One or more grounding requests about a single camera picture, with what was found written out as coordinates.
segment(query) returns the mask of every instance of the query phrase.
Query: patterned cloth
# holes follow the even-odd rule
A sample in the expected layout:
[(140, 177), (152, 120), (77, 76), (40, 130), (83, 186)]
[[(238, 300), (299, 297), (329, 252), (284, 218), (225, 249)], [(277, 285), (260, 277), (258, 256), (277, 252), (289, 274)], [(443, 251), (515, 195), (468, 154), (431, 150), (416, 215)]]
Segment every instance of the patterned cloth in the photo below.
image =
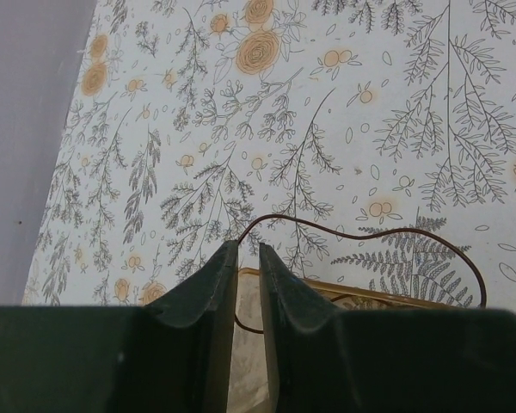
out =
[[(348, 233), (413, 226), (516, 311), (516, 2), (101, 0), (27, 304), (140, 305), (256, 216)], [(296, 274), (474, 306), (473, 274), (401, 235), (274, 220)]]

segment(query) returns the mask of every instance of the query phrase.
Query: leaf print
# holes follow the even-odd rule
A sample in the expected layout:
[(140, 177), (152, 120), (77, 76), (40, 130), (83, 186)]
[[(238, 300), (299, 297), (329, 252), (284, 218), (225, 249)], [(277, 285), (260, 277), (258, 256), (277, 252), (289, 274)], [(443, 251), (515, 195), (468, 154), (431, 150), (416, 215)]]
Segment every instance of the leaf print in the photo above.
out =
[(111, 34), (116, 33), (119, 27), (128, 16), (128, 7), (126, 6), (126, 0), (116, 0), (113, 6), (113, 21), (111, 24)]
[(174, 118), (174, 127), (177, 131), (183, 131), (189, 124), (188, 110), (194, 109), (197, 102), (194, 84), (197, 76), (204, 77), (208, 70), (206, 62), (200, 60), (200, 54), (208, 49), (210, 43), (204, 29), (195, 28), (193, 19), (189, 12), (184, 9), (189, 18), (189, 23), (185, 29), (183, 42), (180, 44), (176, 55), (187, 52), (186, 64), (178, 70), (178, 75), (186, 79), (185, 83), (178, 89), (177, 96), (183, 101), (183, 106), (178, 108), (178, 114)]
[(69, 234), (62, 233), (53, 247), (50, 270), (42, 285), (44, 299), (52, 305), (61, 305), (59, 296), (67, 288), (67, 274), (71, 271), (71, 258), (65, 254), (68, 241)]
[(174, 14), (177, 3), (177, 0), (154, 0), (151, 11), (171, 17)]
[(310, 76), (316, 75), (317, 73), (321, 73), (323, 69), (324, 67), (317, 67), (316, 69), (310, 72)]
[(380, 179), (380, 170), (375, 164), (371, 165), (371, 176), (377, 181)]
[(138, 38), (138, 47), (142, 52), (147, 52), (155, 58), (157, 55), (159, 37), (156, 34), (150, 35), (148, 26), (148, 22), (140, 22), (136, 26), (136, 37)]
[(214, 84), (220, 83), (230, 72), (233, 60), (228, 58), (220, 59), (216, 62), (216, 69), (214, 70)]
[[(338, 226), (336, 227), (336, 230), (337, 230), (338, 232), (344, 232), (344, 225), (338, 225)], [(336, 241), (340, 242), (340, 241), (342, 241), (342, 239), (344, 239), (344, 238), (343, 238), (343, 237), (341, 237), (340, 235), (337, 235), (337, 236), (336, 236)]]
[(392, 66), (392, 57), (390, 54), (386, 51), (382, 53), (382, 60), (385, 62), (388, 66)]
[(128, 179), (128, 184), (133, 192), (124, 208), (126, 224), (123, 243), (131, 243), (134, 236), (144, 226), (144, 213), (140, 207), (141, 200), (144, 198), (144, 202), (147, 204), (149, 198), (157, 193), (155, 167), (161, 162), (160, 146), (161, 140), (158, 130), (155, 129), (151, 132), (148, 129), (147, 144), (144, 151), (138, 151), (138, 154), (132, 160), (132, 173)]
[[(175, 231), (168, 240), (168, 265), (177, 264), (175, 275), (185, 280), (206, 262), (203, 245), (218, 240), (237, 239), (255, 218), (249, 197), (254, 190), (231, 168), (233, 150), (222, 162), (209, 163), (193, 179), (200, 182), (176, 183), (171, 195), (161, 203), (167, 230)], [(257, 229), (246, 243), (251, 254), (258, 253), (262, 238)]]
[[(399, 215), (392, 218), (402, 219)], [(417, 214), (415, 224), (410, 227), (436, 232), (445, 224), (445, 218), (430, 219)], [(383, 229), (361, 227), (359, 230), (375, 234)], [(472, 304), (474, 297), (469, 288), (462, 285), (463, 279), (452, 270), (456, 254), (443, 244), (414, 233), (390, 234), (382, 237), (381, 243), (387, 245), (385, 250), (342, 256), (334, 259), (331, 265), (356, 265), (372, 271), (376, 275), (371, 278), (370, 288), (376, 290), (375, 281), (379, 281), (383, 293), (459, 307)], [(470, 247), (459, 248), (466, 251)]]
[(333, 74), (331, 75), (331, 80), (335, 80), (338, 76), (338, 72), (340, 71), (340, 66), (336, 66), (336, 68), (333, 70)]
[(239, 48), (238, 41), (232, 41), (222, 50), (222, 56), (228, 59), (233, 59), (237, 55), (237, 50)]
[(187, 140), (187, 138), (189, 138), (190, 136), (191, 136), (191, 131), (189, 131), (187, 133), (184, 133), (183, 136), (180, 139), (180, 143), (185, 142)]
[(117, 201), (120, 191), (113, 188), (113, 171), (111, 165), (125, 170), (127, 164), (124, 156), (120, 153), (122, 137), (119, 134), (120, 127), (131, 109), (125, 113), (120, 120), (119, 126), (111, 140), (108, 148), (101, 149), (98, 158), (92, 163), (90, 178), (99, 182), (98, 187), (89, 192), (87, 208), (97, 206), (97, 218), (93, 219), (90, 230), (90, 247), (97, 247), (94, 252), (94, 265), (98, 271), (104, 271), (113, 260), (113, 254), (109, 249), (109, 241), (105, 238), (106, 229), (114, 227), (114, 214), (111, 212), (110, 204)]
[(330, 28), (327, 30), (327, 33), (325, 34), (326, 36), (330, 35), (331, 33), (333, 33), (334, 31), (336, 30), (336, 23), (332, 24), (330, 26)]
[(516, 247), (513, 247), (512, 245), (509, 245), (507, 243), (498, 243), (499, 248), (506, 251), (516, 252)]
[[(282, 143), (285, 139), (290, 139), (295, 133), (292, 126), (296, 113), (289, 108), (288, 92), (293, 80), (301, 71), (302, 69), (299, 69), (283, 83), (269, 83), (262, 80), (261, 90), (246, 98), (241, 96), (244, 89), (243, 84), (238, 80), (235, 83), (228, 80), (226, 89), (219, 92), (225, 98), (224, 105), (217, 103), (214, 89), (205, 89), (205, 97), (201, 100), (203, 110), (197, 112), (193, 123), (196, 126), (214, 125), (211, 139), (214, 143), (217, 143), (221, 139), (227, 140), (230, 136), (228, 127), (230, 121), (237, 115), (244, 114), (243, 121), (236, 126), (235, 135), (241, 139), (248, 137), (251, 140), (255, 136), (251, 124), (255, 113), (260, 109), (263, 102), (276, 96), (273, 99), (272, 109), (264, 114), (262, 129), (258, 131), (257, 135), (259, 139), (265, 139), (267, 142), (275, 137), (276, 143)], [(225, 113), (218, 110), (220, 106), (225, 109)]]
[(480, 30), (485, 30), (500, 40), (502, 35), (510, 34), (508, 30), (500, 28), (502, 24), (510, 23), (512, 26), (516, 23), (516, 2), (499, 0), (499, 1), (478, 1), (474, 4), (474, 13), (483, 16)]
[[(493, 12), (484, 8), (492, 7), (487, 4), (474, 6), (475, 13), (486, 13), (482, 29), (493, 18)], [(504, 156), (516, 155), (513, 116), (489, 100), (487, 86), (482, 85), (501, 83), (500, 73), (506, 69), (494, 58), (494, 48), (484, 45), (485, 39), (448, 36), (441, 22), (451, 25), (451, 7), (448, 3), (435, 17), (424, 15), (409, 30), (405, 42), (413, 52), (406, 80), (410, 85), (428, 79), (427, 85), (405, 101), (404, 110), (393, 110), (394, 115), (384, 121), (386, 128), (377, 130), (384, 138), (376, 139), (379, 154), (388, 154), (394, 162), (403, 159), (405, 151), (417, 159), (443, 154), (443, 159), (432, 161), (432, 172), (426, 173), (429, 182), (420, 186), (427, 207), (437, 213), (447, 204), (504, 203)], [(493, 7), (516, 12), (510, 3)], [(497, 19), (491, 22), (499, 24)], [(490, 30), (497, 38), (503, 34), (496, 27)], [(434, 110), (441, 95), (446, 96), (445, 108)]]
[(353, 139), (353, 130), (351, 127), (349, 127), (347, 130), (346, 130), (346, 143), (348, 145), (350, 145), (350, 143), (352, 142), (352, 139)]
[[(305, 153), (308, 151), (312, 154), (311, 164), (319, 167), (319, 174), (328, 172), (339, 175), (342, 170), (342, 167), (334, 165), (335, 157), (325, 152), (322, 143), (325, 138), (324, 131), (319, 129), (319, 125), (316, 123), (319, 110), (333, 91), (331, 90), (317, 107), (302, 142), (299, 145), (287, 144), (286, 149), (281, 152), (286, 155), (286, 158), (273, 161), (269, 183), (277, 187), (282, 186), (287, 190), (287, 199), (273, 205), (273, 213), (296, 217), (299, 211), (311, 210), (314, 213), (314, 220), (318, 221), (326, 219), (334, 209), (328, 202), (315, 199), (304, 161)], [(284, 220), (272, 219), (267, 227), (274, 229), (279, 223), (284, 223)], [(327, 240), (298, 222), (295, 223), (292, 238), (295, 239), (296, 245), (286, 247), (286, 256), (283, 260), (293, 273), (305, 278), (307, 276), (306, 268), (311, 265), (311, 262), (306, 259), (306, 252), (315, 251), (321, 261), (323, 256), (329, 255), (326, 246)]]
[(347, 3), (347, 0), (314, 0), (311, 8), (320, 10), (322, 15), (327, 15), (331, 11), (338, 15), (346, 8)]
[(500, 262), (499, 270), (505, 277), (507, 277), (507, 279), (516, 283), (516, 271), (514, 270), (514, 268), (512, 268), (508, 264), (505, 264), (504, 262)]

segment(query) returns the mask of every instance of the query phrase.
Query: gray wall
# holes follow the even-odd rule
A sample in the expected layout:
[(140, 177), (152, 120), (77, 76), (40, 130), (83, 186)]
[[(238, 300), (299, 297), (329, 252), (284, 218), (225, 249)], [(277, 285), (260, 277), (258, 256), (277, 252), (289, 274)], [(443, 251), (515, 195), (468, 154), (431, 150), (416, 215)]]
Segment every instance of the gray wall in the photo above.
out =
[(95, 0), (0, 0), (0, 304), (20, 303)]

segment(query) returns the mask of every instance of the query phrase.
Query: floral fabric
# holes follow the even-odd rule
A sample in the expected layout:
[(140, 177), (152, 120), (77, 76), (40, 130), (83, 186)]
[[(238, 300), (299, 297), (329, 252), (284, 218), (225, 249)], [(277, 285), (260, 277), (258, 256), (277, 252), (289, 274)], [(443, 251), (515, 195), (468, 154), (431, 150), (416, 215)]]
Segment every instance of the floral fabric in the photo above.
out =
[[(147, 304), (266, 213), (431, 231), (516, 311), (516, 2), (100, 0), (24, 302)], [(276, 219), (243, 267), (259, 242), (299, 276), (480, 302), (426, 237)]]

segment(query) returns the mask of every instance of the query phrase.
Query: cable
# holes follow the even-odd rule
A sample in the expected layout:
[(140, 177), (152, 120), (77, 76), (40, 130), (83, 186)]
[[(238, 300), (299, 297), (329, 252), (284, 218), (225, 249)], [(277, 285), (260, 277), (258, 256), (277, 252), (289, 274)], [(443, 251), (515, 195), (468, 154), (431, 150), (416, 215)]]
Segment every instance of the cable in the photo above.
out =
[[(330, 299), (330, 302), (331, 303), (335, 303), (336, 301), (340, 301), (341, 299), (347, 299), (349, 297), (352, 297), (352, 295), (350, 294), (342, 294), (342, 295), (337, 295), (336, 297), (333, 297), (332, 299)], [(388, 301), (385, 301), (383, 299), (372, 299), (374, 301), (377, 301), (378, 303), (382, 303), (388, 307), (393, 307), (394, 305)]]
[[(451, 250), (453, 253), (455, 253), (455, 255), (457, 255), (459, 258), (461, 258), (466, 263), (466, 265), (468, 265), (468, 267), (474, 273), (474, 276), (476, 277), (476, 280), (478, 281), (478, 285), (480, 287), (480, 307), (484, 308), (488, 302), (488, 294), (486, 291), (485, 282), (483, 281), (482, 274), (480, 273), (480, 270), (477, 268), (477, 266), (471, 261), (471, 259), (469, 259), (468, 256), (466, 256), (466, 254), (463, 251), (461, 251), (455, 245), (453, 245), (449, 241), (446, 241), (444, 238), (434, 235), (428, 231), (420, 230), (418, 228), (397, 228), (397, 229), (381, 231), (381, 232), (377, 232), (375, 234), (369, 234), (369, 235), (351, 235), (351, 234), (345, 234), (344, 232), (332, 230), (326, 226), (316, 224), (315, 222), (306, 221), (305, 219), (289, 217), (288, 215), (282, 215), (280, 213), (269, 213), (267, 215), (262, 215), (261, 217), (258, 217), (257, 219), (252, 221), (250, 223), (250, 225), (243, 231), (243, 233), (241, 234), (239, 239), (237, 239), (237, 243), (239, 245), (241, 245), (244, 238), (247, 237), (247, 235), (250, 233), (250, 231), (252, 231), (252, 229), (255, 226), (260, 224), (260, 222), (265, 221), (266, 219), (286, 219), (287, 221), (308, 225), (308, 226), (316, 228), (320, 231), (325, 231), (329, 234), (336, 235), (337, 237), (352, 239), (354, 241), (366, 241), (369, 239), (381, 238), (381, 237), (386, 237), (387, 235), (399, 234), (399, 233), (405, 233), (405, 232), (419, 234), (424, 237), (429, 237), (429, 238), (433, 239), (434, 241), (437, 241), (437, 242), (443, 244), (445, 247), (447, 247), (449, 250)], [(342, 298), (344, 298), (344, 297), (339, 296), (339, 297), (334, 298), (333, 300), (336, 301), (337, 299), (342, 299)], [(241, 321), (239, 320), (237, 315), (235, 315), (235, 322), (243, 330), (246, 330), (246, 331), (249, 331), (249, 332), (255, 333), (255, 334), (264, 334), (263, 330), (252, 329), (250, 327), (247, 327), (243, 323), (241, 323)]]

